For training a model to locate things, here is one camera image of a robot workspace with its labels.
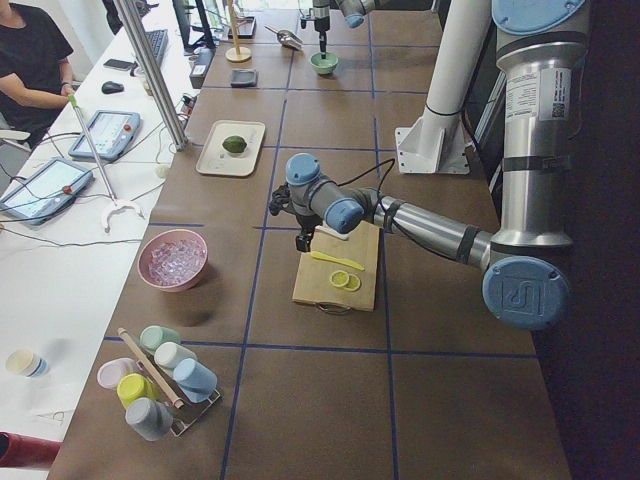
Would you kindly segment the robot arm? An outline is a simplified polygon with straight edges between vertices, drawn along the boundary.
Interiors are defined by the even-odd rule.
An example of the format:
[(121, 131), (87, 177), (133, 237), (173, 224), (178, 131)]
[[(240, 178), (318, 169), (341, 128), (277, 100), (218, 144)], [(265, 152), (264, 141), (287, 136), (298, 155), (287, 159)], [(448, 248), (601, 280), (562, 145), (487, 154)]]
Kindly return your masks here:
[[(344, 20), (349, 28), (356, 28), (364, 21), (364, 17), (373, 10), (380, 8), (385, 1), (375, 0), (343, 0), (336, 1), (338, 9), (341, 11)], [(312, 6), (306, 10), (300, 9), (301, 28), (305, 29), (311, 22), (314, 30), (318, 33), (319, 48), (321, 57), (327, 54), (327, 33), (330, 30), (330, 9), (329, 0), (313, 0)]]
[(454, 1), (450, 4), (422, 115), (396, 130), (399, 169), (410, 174), (464, 170), (453, 144), (490, 28), (506, 79), (501, 226), (490, 234), (384, 195), (339, 186), (316, 157), (299, 153), (272, 195), (272, 214), (294, 215), (298, 250), (311, 248), (319, 225), (347, 234), (369, 222), (449, 260), (480, 268), (488, 310), (518, 329), (547, 328), (568, 312), (561, 268), (571, 238), (561, 206), (571, 161), (573, 89), (589, 41), (587, 1)]

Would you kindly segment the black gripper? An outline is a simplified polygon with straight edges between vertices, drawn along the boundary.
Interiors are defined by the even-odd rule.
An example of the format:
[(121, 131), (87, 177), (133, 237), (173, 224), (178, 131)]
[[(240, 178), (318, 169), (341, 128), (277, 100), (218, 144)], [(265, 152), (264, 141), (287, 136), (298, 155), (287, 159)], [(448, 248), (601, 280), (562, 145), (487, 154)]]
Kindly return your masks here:
[(312, 5), (314, 29), (319, 32), (319, 47), (322, 54), (327, 52), (327, 32), (330, 30), (330, 4), (314, 3)]
[(316, 228), (316, 215), (296, 215), (296, 220), (300, 226), (300, 233), (295, 238), (296, 249), (300, 252), (310, 252)]

